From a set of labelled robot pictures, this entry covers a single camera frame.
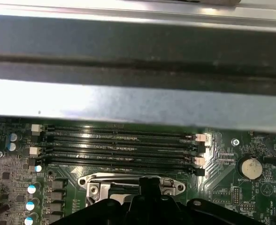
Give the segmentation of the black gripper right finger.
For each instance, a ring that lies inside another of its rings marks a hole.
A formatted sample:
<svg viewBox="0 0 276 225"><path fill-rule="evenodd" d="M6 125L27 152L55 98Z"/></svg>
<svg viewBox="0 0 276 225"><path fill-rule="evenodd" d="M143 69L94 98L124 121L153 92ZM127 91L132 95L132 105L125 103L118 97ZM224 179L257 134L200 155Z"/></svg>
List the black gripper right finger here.
<svg viewBox="0 0 276 225"><path fill-rule="evenodd" d="M274 225L214 202L189 196L190 183L169 177L152 177L153 225Z"/></svg>

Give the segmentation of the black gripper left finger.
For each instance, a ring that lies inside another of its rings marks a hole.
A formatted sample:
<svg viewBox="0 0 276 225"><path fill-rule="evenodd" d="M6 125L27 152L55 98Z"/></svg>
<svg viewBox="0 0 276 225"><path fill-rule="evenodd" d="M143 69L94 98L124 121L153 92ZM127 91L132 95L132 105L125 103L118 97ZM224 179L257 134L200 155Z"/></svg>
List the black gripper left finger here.
<svg viewBox="0 0 276 225"><path fill-rule="evenodd" d="M53 222L54 225L150 225L152 179L139 179L139 195L128 208L114 199L105 199Z"/></svg>

